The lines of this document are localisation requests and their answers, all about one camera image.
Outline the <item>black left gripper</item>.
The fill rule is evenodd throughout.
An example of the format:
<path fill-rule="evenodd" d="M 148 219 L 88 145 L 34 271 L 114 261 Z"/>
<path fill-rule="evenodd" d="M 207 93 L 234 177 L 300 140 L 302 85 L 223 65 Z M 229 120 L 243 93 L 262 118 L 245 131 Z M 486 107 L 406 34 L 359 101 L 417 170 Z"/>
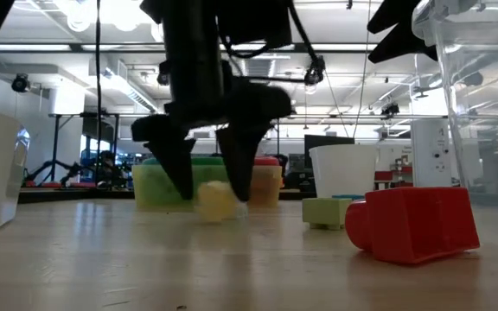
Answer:
<path fill-rule="evenodd" d="M 249 82 L 225 95 L 216 22 L 219 1 L 142 1 L 140 9 L 163 27 L 172 101 L 164 114 L 134 121 L 131 134 L 159 161 L 181 197 L 192 200 L 195 139 L 186 139 L 188 132 L 178 125 L 227 124 L 216 136 L 232 190 L 247 202 L 260 141 L 272 120 L 291 114 L 291 97 L 281 87 Z"/>

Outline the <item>green foam die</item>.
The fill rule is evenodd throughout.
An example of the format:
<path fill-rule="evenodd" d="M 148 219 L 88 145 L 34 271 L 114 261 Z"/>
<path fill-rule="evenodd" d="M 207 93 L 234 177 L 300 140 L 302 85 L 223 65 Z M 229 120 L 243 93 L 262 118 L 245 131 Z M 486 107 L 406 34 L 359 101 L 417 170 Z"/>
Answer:
<path fill-rule="evenodd" d="M 192 158 L 192 173 L 195 188 L 209 181 L 229 182 L 226 167 L 221 157 Z"/>

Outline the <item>yellow small toy block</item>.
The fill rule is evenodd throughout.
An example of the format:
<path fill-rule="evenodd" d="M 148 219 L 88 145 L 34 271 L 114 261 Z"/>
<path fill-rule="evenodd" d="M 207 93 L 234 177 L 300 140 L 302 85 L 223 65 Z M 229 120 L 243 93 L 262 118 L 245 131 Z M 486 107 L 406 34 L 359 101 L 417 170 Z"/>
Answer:
<path fill-rule="evenodd" d="M 238 201 L 228 182 L 208 181 L 197 189 L 196 212 L 206 222 L 221 222 L 236 216 Z"/>

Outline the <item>red foam die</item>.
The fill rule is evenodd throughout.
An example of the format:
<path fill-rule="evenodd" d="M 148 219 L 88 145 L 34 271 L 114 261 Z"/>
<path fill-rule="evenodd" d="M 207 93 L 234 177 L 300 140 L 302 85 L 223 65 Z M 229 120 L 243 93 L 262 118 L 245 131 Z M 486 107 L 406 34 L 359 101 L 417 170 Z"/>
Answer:
<path fill-rule="evenodd" d="M 256 157 L 252 169 L 249 207 L 274 207 L 283 186 L 282 166 L 275 157 Z"/>

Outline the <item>teal foam die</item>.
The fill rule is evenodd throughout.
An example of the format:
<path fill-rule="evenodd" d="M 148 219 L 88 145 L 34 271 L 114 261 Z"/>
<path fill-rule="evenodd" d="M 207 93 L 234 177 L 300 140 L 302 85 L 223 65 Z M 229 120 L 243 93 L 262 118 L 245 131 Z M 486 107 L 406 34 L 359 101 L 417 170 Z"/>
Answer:
<path fill-rule="evenodd" d="M 144 194 L 148 195 L 148 200 L 152 204 L 180 206 L 187 203 L 156 158 L 151 157 L 142 162 L 142 173 Z"/>

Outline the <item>clear plastic bin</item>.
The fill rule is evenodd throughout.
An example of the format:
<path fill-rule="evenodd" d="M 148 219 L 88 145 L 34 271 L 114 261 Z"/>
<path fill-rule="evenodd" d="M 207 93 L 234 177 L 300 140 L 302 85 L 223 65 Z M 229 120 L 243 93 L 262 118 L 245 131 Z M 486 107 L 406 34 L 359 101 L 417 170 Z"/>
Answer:
<path fill-rule="evenodd" d="M 460 183 L 498 244 L 498 0 L 420 0 L 412 32 L 437 50 Z"/>

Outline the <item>lime green toy block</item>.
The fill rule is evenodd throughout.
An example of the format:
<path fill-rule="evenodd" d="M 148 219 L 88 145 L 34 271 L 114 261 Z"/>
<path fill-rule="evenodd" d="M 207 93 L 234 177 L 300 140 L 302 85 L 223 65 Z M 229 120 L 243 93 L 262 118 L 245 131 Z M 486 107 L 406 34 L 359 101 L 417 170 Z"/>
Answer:
<path fill-rule="evenodd" d="M 340 230 L 345 226 L 345 216 L 351 199 L 312 198 L 302 201 L 302 218 L 311 227 L 324 226 Z"/>

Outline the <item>yellow translucent bin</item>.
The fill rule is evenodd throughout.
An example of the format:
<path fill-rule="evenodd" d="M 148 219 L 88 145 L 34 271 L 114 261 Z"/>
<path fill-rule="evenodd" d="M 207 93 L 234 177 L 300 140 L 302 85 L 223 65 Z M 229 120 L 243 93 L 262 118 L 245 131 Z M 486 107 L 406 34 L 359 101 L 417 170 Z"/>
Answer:
<path fill-rule="evenodd" d="M 193 212 L 196 202 L 196 194 L 193 200 L 186 200 L 187 203 L 180 206 L 155 206 L 148 200 L 148 195 L 144 194 L 144 187 L 142 186 L 143 173 L 142 165 L 137 165 L 133 168 L 133 187 L 135 201 L 138 209 L 146 211 L 167 211 L 167 212 Z"/>

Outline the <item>person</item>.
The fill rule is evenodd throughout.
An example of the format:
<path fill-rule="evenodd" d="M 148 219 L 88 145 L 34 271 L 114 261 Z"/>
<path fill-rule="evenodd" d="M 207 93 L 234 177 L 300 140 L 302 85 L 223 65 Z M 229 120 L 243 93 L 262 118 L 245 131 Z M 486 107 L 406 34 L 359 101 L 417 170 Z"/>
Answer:
<path fill-rule="evenodd" d="M 102 151 L 99 155 L 99 168 L 97 169 L 97 187 L 113 187 L 118 182 L 118 167 L 114 163 L 115 155 L 109 151 Z"/>

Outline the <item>white pillar with sockets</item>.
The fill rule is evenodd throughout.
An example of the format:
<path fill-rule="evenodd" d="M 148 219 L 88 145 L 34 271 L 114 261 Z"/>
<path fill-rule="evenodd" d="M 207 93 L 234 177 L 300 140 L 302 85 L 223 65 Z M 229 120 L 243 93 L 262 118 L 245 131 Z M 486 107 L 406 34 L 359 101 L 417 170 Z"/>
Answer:
<path fill-rule="evenodd" d="M 448 120 L 414 120 L 411 133 L 413 186 L 451 187 Z"/>

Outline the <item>red cabinet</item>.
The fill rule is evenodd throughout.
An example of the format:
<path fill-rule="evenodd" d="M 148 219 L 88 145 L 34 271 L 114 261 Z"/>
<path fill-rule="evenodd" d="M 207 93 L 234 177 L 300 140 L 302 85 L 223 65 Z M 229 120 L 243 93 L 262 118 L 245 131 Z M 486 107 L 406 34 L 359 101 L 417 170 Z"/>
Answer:
<path fill-rule="evenodd" d="M 412 166 L 402 166 L 390 171 L 376 171 L 374 189 L 382 190 L 395 187 L 412 187 Z"/>

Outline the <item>white round cup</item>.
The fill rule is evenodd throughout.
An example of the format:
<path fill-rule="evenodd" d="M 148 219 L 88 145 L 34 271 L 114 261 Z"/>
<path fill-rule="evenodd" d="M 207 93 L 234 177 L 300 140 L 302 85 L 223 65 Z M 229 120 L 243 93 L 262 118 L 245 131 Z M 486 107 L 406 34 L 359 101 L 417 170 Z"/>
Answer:
<path fill-rule="evenodd" d="M 375 145 L 323 145 L 309 150 L 318 198 L 374 190 Z"/>

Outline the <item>red stepped toy block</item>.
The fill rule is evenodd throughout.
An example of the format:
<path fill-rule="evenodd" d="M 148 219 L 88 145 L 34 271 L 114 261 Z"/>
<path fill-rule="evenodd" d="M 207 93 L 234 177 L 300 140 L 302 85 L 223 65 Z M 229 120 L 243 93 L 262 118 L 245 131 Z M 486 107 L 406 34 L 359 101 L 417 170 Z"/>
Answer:
<path fill-rule="evenodd" d="M 374 259 L 421 264 L 480 247 L 463 187 L 397 187 L 372 191 L 348 206 L 345 230 Z"/>

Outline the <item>black overhead crossbar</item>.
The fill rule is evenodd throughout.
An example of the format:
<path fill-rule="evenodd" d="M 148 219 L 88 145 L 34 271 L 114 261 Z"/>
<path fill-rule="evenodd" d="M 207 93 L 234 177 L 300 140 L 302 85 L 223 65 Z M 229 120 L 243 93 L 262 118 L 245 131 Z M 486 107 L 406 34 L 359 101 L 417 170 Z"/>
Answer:
<path fill-rule="evenodd" d="M 374 43 L 313 43 L 313 49 L 318 53 L 364 53 L 371 52 L 377 45 Z M 99 49 L 107 53 L 161 53 L 165 51 L 162 43 L 148 44 L 101 44 Z M 19 53 L 23 51 L 36 53 L 60 53 L 60 52 L 94 52 L 94 44 L 63 43 L 63 44 L 18 44 L 0 43 L 0 53 Z M 281 48 L 271 48 L 271 52 L 305 53 L 306 47 L 303 43 L 297 42 Z"/>

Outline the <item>black background station frame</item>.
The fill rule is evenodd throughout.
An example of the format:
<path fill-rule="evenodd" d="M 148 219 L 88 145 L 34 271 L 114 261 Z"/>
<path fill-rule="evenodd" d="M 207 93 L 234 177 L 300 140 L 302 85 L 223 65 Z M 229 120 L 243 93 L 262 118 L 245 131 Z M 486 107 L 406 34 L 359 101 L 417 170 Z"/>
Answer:
<path fill-rule="evenodd" d="M 234 159 L 255 156 L 276 155 L 280 153 L 281 139 L 276 120 L 269 117 L 249 117 L 243 115 L 215 131 L 220 151 Z"/>
<path fill-rule="evenodd" d="M 49 169 L 49 178 L 55 181 L 61 178 L 66 170 L 57 161 L 67 165 L 82 163 L 97 158 L 97 150 L 110 150 L 117 153 L 119 138 L 118 114 L 103 113 L 98 120 L 96 112 L 80 112 L 75 114 L 49 114 L 54 119 L 54 134 Z"/>

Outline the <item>black aluminium table frame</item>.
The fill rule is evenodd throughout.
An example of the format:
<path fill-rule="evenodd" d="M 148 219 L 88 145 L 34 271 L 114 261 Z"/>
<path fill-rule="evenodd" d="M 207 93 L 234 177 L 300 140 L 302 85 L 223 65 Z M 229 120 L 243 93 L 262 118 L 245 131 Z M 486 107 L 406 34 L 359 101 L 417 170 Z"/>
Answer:
<path fill-rule="evenodd" d="M 82 189 L 24 189 L 19 193 L 19 204 L 45 203 L 68 200 L 133 200 L 132 191 Z"/>

